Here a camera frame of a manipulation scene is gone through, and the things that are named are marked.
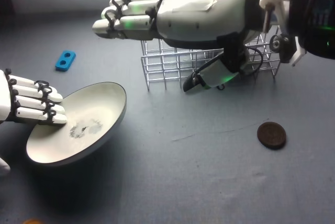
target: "metal wire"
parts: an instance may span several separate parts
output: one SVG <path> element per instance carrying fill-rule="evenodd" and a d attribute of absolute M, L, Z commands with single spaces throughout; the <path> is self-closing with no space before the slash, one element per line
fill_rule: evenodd
<path fill-rule="evenodd" d="M 273 35 L 278 34 L 278 32 L 279 27 L 276 28 Z M 260 72 L 270 71 L 272 77 L 275 78 L 281 63 L 279 55 L 271 52 L 266 38 L 266 34 L 262 33 L 246 44 L 246 46 L 253 48 L 249 50 L 250 55 L 247 65 L 253 71 L 257 69 L 261 62 L 261 57 L 255 48 L 261 50 L 264 59 Z M 157 81 L 163 81 L 165 89 L 167 89 L 167 81 L 170 80 L 179 80 L 180 86 L 182 86 L 182 79 L 188 77 L 222 51 L 222 49 L 185 50 L 172 48 L 162 40 L 141 41 L 141 48 L 141 63 L 148 91 L 150 90 L 150 83 Z"/>

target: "white plate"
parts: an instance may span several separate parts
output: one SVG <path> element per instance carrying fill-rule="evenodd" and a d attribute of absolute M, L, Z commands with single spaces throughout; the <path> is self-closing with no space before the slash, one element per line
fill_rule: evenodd
<path fill-rule="evenodd" d="M 98 83 L 72 93 L 61 105 L 66 125 L 36 125 L 29 136 L 27 154 L 37 163 L 69 164 L 101 147 L 122 121 L 127 96 L 119 84 Z"/>

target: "dark rim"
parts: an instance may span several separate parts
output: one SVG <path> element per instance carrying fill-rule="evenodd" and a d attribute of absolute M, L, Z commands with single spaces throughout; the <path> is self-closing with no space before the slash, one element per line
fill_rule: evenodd
<path fill-rule="evenodd" d="M 265 143 L 263 140 L 261 140 L 261 138 L 260 138 L 260 129 L 261 129 L 262 127 L 264 127 L 264 126 L 267 126 L 267 125 L 275 125 L 275 126 L 278 126 L 278 127 L 284 132 L 284 136 L 285 136 L 285 138 L 284 138 L 283 143 L 280 143 L 280 144 L 277 144 L 277 145 L 271 145 L 271 144 L 267 144 L 267 143 Z M 287 136 L 286 136 L 286 131 L 285 131 L 284 127 L 282 127 L 280 124 L 275 123 L 275 122 L 265 122 L 265 123 L 261 124 L 261 125 L 258 127 L 258 130 L 257 130 L 257 138 L 258 138 L 258 140 L 260 141 L 260 143 L 261 143 L 262 145 L 264 145 L 265 147 L 267 147 L 267 148 L 269 148 L 269 149 L 272 149 L 272 150 L 278 150 L 278 149 L 281 149 L 282 147 L 284 147 L 284 146 L 286 145 L 286 138 L 287 138 Z"/>
<path fill-rule="evenodd" d="M 119 85 L 119 86 L 124 90 L 124 92 L 125 92 L 125 96 L 126 96 L 125 104 L 124 104 L 124 107 L 123 107 L 123 109 L 122 109 L 121 114 L 119 115 L 119 117 L 117 118 L 117 120 L 115 121 L 115 123 L 114 123 L 114 124 L 113 124 L 113 125 L 106 131 L 106 133 L 105 133 L 104 135 L 101 136 L 101 138 L 99 138 L 97 141 L 95 141 L 95 142 L 94 142 L 93 144 L 91 144 L 89 147 L 85 148 L 84 150 L 80 151 L 79 153 L 77 153 L 77 154 L 75 154 L 75 155 L 73 155 L 73 156 L 70 156 L 70 157 L 68 157 L 68 158 L 66 158 L 66 159 L 63 159 L 63 160 L 60 160 L 60 161 L 55 161 L 55 162 L 51 162 L 51 163 L 40 163 L 40 162 L 37 162 L 37 161 L 33 160 L 32 158 L 30 158 L 30 156 L 29 156 L 29 154 L 28 154 L 28 152 L 27 152 L 27 145 L 26 145 L 26 154 L 28 155 L 29 159 L 30 159 L 31 161 L 33 161 L 33 163 L 35 163 L 35 164 L 39 164 L 39 165 L 44 165 L 44 166 L 54 166 L 54 167 L 56 167 L 56 166 L 57 166 L 57 167 L 60 167 L 60 166 L 63 166 L 63 165 L 70 164 L 70 163 L 72 163 L 72 162 L 69 162 L 69 163 L 67 163 L 67 164 L 56 165 L 56 164 L 59 163 L 59 162 L 62 162 L 62 163 L 63 163 L 63 162 L 65 162 L 65 161 L 69 160 L 69 159 L 73 159 L 73 158 L 77 157 L 78 155 L 80 155 L 83 151 L 85 151 L 85 150 L 87 150 L 88 148 L 93 147 L 94 145 L 96 145 L 96 143 L 98 143 L 100 139 L 102 139 L 103 137 L 105 137 L 105 136 L 109 133 L 109 131 L 112 130 L 113 126 L 114 126 L 117 122 L 119 122 L 120 117 L 124 114 L 124 112 L 125 112 L 125 108 L 126 108 L 126 106 L 127 106 L 127 92 L 126 92 L 126 90 L 123 88 L 123 86 L 120 85 L 120 84 L 118 84 L 118 83 L 115 83 L 115 82 L 100 82 L 100 83 L 96 83 L 96 84 L 91 84 L 91 85 L 88 85 L 88 86 L 85 86 L 85 87 L 83 87 L 83 88 L 80 88 L 80 89 L 76 90 L 75 92 L 69 94 L 69 95 L 66 96 L 65 98 L 67 98 L 67 97 L 71 96 L 72 94 L 74 94 L 74 93 L 80 91 L 81 89 L 85 89 L 85 88 L 87 88 L 87 87 L 90 87 L 90 86 L 92 86 L 92 85 L 97 85 L 97 84 L 117 84 L 117 85 Z"/>

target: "gray tabletop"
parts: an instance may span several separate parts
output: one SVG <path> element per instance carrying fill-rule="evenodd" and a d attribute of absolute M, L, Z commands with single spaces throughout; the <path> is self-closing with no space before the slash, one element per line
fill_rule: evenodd
<path fill-rule="evenodd" d="M 0 223 L 333 223 L 335 219 L 335 61 L 305 56 L 282 65 L 273 81 L 235 81 L 223 92 L 185 95 L 178 82 L 148 93 L 139 42 L 107 40 L 91 30 L 96 15 L 29 18 L 0 32 L 1 69 L 49 81 L 67 96 L 113 81 L 128 108 L 113 138 L 73 165 L 32 164 L 32 126 L 3 123 Z M 63 50 L 77 57 L 54 70 Z M 256 137 L 265 121 L 281 124 L 280 151 Z"/>

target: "blue block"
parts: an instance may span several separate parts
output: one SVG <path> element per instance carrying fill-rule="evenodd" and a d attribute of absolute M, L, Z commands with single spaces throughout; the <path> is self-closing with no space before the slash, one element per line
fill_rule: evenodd
<path fill-rule="evenodd" d="M 75 59 L 75 53 L 73 51 L 64 50 L 55 65 L 56 70 L 67 71 L 70 68 L 74 59 Z"/>

